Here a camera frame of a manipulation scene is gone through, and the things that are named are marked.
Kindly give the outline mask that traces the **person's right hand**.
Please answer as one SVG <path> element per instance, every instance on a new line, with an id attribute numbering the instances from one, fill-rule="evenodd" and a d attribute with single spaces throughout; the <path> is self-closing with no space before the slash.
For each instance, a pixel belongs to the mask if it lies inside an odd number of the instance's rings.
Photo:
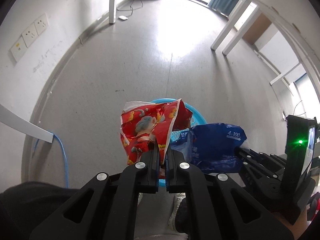
<path id="1" fill-rule="evenodd" d="M 272 213 L 276 219 L 281 221 L 293 234 L 294 239 L 297 240 L 304 233 L 304 231 L 308 228 L 307 221 L 307 209 L 304 209 L 300 214 L 296 222 L 292 225 L 290 224 L 281 214 L 275 212 Z"/>

